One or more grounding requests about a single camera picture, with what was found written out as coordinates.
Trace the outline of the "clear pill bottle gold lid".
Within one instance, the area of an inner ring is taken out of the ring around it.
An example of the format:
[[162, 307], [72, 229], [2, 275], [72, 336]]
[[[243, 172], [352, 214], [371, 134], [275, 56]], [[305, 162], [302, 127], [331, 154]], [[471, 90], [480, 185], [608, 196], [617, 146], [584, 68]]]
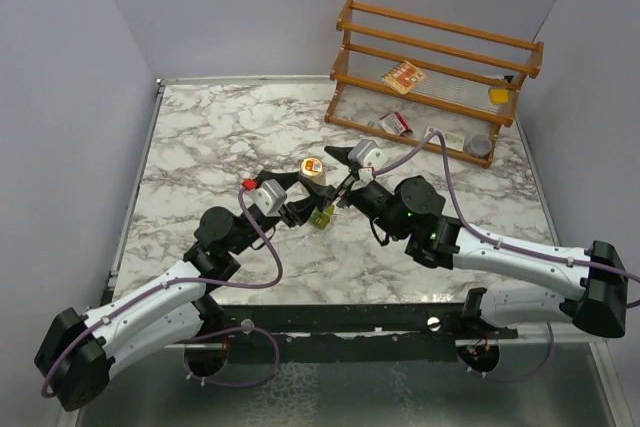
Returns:
[[326, 171], [324, 164], [319, 158], [305, 158], [300, 165], [300, 174], [317, 185], [326, 185]]

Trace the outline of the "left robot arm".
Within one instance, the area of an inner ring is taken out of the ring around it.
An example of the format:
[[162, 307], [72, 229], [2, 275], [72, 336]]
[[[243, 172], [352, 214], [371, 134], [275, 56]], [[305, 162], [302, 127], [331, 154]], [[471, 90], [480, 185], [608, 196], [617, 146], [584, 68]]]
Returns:
[[[134, 292], [83, 314], [68, 308], [56, 315], [35, 355], [43, 376], [41, 395], [55, 398], [67, 412], [93, 401], [122, 370], [176, 342], [210, 341], [239, 332], [212, 298], [219, 287], [264, 290], [277, 285], [283, 262], [269, 237], [279, 223], [301, 226], [325, 206], [322, 186], [300, 173], [262, 171], [242, 182], [241, 209], [215, 206], [205, 211], [195, 242], [171, 268]], [[237, 255], [265, 247], [274, 279], [233, 281]]]

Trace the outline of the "green pill organizer box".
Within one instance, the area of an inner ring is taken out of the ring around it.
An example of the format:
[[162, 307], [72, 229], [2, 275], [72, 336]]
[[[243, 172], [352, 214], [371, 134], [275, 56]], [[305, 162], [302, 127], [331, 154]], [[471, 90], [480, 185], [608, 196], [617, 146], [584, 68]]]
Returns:
[[324, 230], [330, 223], [331, 217], [334, 213], [334, 206], [329, 205], [325, 210], [320, 211], [315, 208], [311, 213], [308, 223], [319, 230]]

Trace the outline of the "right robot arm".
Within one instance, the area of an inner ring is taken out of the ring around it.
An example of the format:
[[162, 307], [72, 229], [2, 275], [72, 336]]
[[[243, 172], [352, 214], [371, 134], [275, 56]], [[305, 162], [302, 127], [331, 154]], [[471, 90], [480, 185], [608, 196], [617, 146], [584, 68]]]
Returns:
[[421, 175], [403, 179], [393, 190], [382, 186], [377, 179], [390, 169], [375, 142], [326, 151], [349, 173], [338, 188], [302, 181], [320, 207], [334, 202], [355, 207], [374, 234], [385, 235], [380, 244], [405, 241], [406, 254], [424, 267], [525, 282], [515, 290], [469, 293], [471, 306], [459, 314], [467, 336], [481, 338], [511, 324], [554, 322], [594, 336], [624, 336], [630, 274], [613, 245], [595, 241], [587, 249], [558, 247], [482, 230], [461, 213], [444, 214], [444, 197]]

